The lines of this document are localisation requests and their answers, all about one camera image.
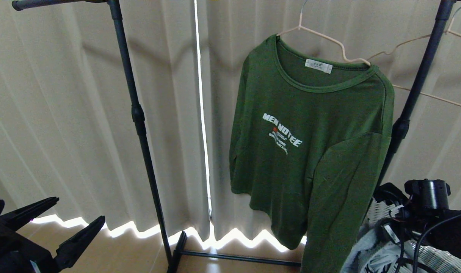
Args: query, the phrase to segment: crew neckline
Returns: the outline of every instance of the crew neckline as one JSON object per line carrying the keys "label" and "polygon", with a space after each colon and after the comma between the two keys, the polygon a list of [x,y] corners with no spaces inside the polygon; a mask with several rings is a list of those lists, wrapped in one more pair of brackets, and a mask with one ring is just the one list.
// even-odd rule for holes
{"label": "crew neckline", "polygon": [[[362,83],[366,79],[370,78],[372,75],[374,75],[378,71],[378,67],[374,64],[372,64],[370,67],[367,64],[350,64],[350,63],[339,63],[339,62],[332,62],[329,60],[324,60],[316,57],[310,57],[307,56],[289,45],[287,45],[279,36],[276,34],[272,35],[270,37],[271,43],[270,46],[272,47],[272,52],[273,52],[273,59],[274,63],[276,64],[276,67],[279,71],[279,74],[292,86],[301,89],[303,91],[308,91],[312,93],[329,93],[329,92],[335,92],[338,90],[343,90],[350,88],[354,85],[358,85],[359,83]],[[332,64],[333,69],[346,69],[346,70],[358,70],[358,71],[364,71],[362,74],[355,76],[354,78],[348,79],[344,82],[341,83],[335,83],[334,85],[325,85],[325,86],[312,86],[312,85],[305,85],[303,83],[298,82],[297,80],[293,79],[289,74],[284,70],[283,66],[281,65],[281,61],[279,60],[278,56],[278,44],[283,47],[285,50],[288,52],[292,53],[293,55],[296,55],[296,57],[299,57],[303,59],[303,64],[306,59],[311,59],[319,62],[323,62],[326,64]]]}

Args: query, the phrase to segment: green shirt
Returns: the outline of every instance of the green shirt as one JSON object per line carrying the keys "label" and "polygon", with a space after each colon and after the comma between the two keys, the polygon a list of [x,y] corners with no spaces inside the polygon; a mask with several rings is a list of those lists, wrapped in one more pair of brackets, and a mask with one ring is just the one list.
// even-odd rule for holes
{"label": "green shirt", "polygon": [[251,195],[284,246],[307,235],[302,272],[338,272],[350,252],[389,146],[393,105],[377,66],[308,57],[276,35],[245,60],[232,192]]}

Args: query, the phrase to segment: shirt sleeve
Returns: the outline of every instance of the shirt sleeve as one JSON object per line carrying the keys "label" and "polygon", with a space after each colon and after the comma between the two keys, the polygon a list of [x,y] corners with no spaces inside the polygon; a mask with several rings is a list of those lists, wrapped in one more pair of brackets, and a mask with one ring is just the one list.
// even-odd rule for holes
{"label": "shirt sleeve", "polygon": [[366,133],[331,146],[314,172],[302,273],[338,273],[368,209],[390,137]]}
{"label": "shirt sleeve", "polygon": [[244,103],[246,99],[246,82],[248,78],[248,67],[249,57],[246,58],[242,65],[241,79],[239,81],[239,91],[237,93],[237,102],[235,105],[234,122],[232,124],[232,134],[230,137],[230,149],[229,149],[229,168],[230,168],[230,179],[234,176],[235,160],[237,157],[237,142],[241,135],[241,120],[244,115]]}

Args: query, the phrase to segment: curtain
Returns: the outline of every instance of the curtain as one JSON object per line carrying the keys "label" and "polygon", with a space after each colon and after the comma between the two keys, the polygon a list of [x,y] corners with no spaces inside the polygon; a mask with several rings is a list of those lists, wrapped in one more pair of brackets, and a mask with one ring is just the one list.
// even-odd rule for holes
{"label": "curtain", "polygon": [[[209,235],[192,2],[122,1],[168,233]],[[110,229],[158,224],[105,3],[0,1],[0,196]]]}
{"label": "curtain", "polygon": [[[229,184],[230,134],[241,65],[248,53],[270,35],[298,25],[303,2],[198,3],[215,237],[222,238],[232,228],[238,228],[253,238],[263,229],[270,230],[268,216],[252,211],[248,206],[249,196],[231,193]],[[438,5],[439,1],[309,1],[304,7],[303,25],[343,42],[349,59],[368,58],[383,50],[390,51],[402,41],[431,33]],[[454,29],[461,32],[461,14]],[[338,45],[311,33],[293,31],[282,38],[303,53],[343,62]],[[378,56],[371,62],[392,83],[410,88],[427,42],[423,39],[409,43],[395,54]],[[423,92],[461,103],[459,51],[461,39],[452,35],[443,38]],[[395,120],[407,95],[407,91],[396,90]],[[384,182],[393,182],[403,189],[404,182],[410,179],[444,179],[453,190],[450,202],[460,209],[461,201],[457,200],[461,199],[461,193],[456,193],[461,188],[461,154],[455,148],[461,149],[461,108],[421,97],[411,119],[409,134]]]}

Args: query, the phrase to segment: wooden floor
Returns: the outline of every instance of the wooden floor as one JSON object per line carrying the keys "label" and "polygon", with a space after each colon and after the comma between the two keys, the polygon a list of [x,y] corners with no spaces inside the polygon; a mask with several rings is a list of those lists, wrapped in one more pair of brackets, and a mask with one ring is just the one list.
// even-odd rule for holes
{"label": "wooden floor", "polygon": [[[56,255],[59,244],[81,230],[82,227],[64,228],[58,223],[29,223],[19,230],[21,235],[45,247]],[[202,251],[194,237],[189,237],[187,250]],[[213,253],[238,254],[300,262],[303,245],[293,251],[281,253],[263,241],[255,248],[247,248],[234,240]],[[79,258],[73,268],[64,273],[165,273],[168,264],[160,234],[140,239],[132,230],[112,238],[102,230]],[[298,273],[299,268],[258,264],[224,259],[183,256],[178,273]]]}

